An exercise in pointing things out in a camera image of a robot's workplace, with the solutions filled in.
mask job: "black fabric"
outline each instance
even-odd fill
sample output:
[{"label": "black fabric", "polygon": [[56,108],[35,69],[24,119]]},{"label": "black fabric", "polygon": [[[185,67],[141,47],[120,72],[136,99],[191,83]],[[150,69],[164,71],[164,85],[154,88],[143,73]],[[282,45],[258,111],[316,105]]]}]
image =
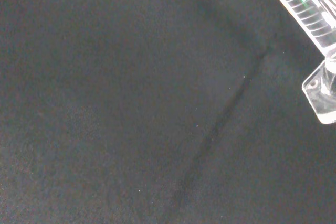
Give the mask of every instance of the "black fabric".
[{"label": "black fabric", "polygon": [[322,57],[278,0],[1,6],[1,223],[336,223]]}]

